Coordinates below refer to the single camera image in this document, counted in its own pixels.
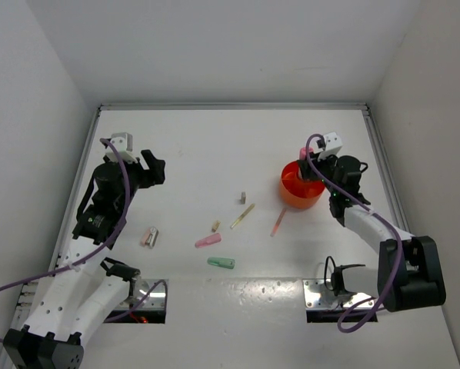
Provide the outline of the yellow highlighter pen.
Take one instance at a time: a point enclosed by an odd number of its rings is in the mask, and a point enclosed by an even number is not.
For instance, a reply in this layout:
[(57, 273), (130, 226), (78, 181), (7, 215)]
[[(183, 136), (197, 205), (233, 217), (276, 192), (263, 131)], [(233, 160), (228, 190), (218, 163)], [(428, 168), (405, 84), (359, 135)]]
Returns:
[(234, 229), (255, 207), (255, 203), (251, 203), (231, 224), (230, 229)]

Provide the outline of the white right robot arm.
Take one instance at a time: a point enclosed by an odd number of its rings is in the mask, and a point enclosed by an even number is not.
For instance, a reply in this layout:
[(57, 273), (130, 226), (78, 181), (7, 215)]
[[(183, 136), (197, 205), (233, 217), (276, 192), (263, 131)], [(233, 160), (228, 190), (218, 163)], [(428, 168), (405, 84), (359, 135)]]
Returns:
[(363, 264), (339, 265), (331, 275), (334, 295), (352, 294), (361, 280), (372, 281), (367, 294), (382, 299), (390, 312), (441, 306), (446, 301), (445, 283), (437, 244), (429, 236), (414, 236), (395, 227), (374, 212), (360, 192), (366, 163), (350, 155), (313, 155), (297, 161), (303, 181), (320, 181), (329, 191), (329, 210), (344, 228), (357, 234), (378, 254), (378, 266), (369, 271)]

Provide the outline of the small tan eraser block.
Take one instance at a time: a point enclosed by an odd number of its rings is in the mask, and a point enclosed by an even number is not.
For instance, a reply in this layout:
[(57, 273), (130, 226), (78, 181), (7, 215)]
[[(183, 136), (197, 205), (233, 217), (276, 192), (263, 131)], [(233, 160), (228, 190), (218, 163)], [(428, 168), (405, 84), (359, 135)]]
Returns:
[(212, 225), (212, 232), (216, 232), (218, 230), (219, 225), (220, 221), (215, 221)]

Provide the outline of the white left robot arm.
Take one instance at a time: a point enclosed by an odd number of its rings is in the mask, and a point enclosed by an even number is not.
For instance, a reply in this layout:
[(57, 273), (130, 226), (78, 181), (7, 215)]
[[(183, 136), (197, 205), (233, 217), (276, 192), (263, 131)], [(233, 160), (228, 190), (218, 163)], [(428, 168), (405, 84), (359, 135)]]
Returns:
[(61, 272), (36, 309), (18, 329), (8, 330), (3, 347), (16, 368), (78, 368), (88, 341), (124, 300), (132, 298), (137, 268), (108, 255), (125, 225), (125, 205), (137, 190), (165, 181), (165, 161), (151, 151), (127, 151), (119, 163), (107, 150), (78, 206), (72, 239)]

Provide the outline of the pink round eraser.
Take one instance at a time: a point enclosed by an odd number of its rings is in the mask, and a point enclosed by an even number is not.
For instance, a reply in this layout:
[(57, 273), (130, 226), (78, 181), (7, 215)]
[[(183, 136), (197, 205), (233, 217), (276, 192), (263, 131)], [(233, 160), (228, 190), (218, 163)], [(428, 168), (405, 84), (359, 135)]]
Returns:
[(299, 152), (299, 157), (298, 159), (299, 160), (305, 160), (306, 157), (308, 156), (308, 154), (312, 151), (311, 148), (306, 148), (306, 147), (303, 147), (300, 149), (300, 152)]

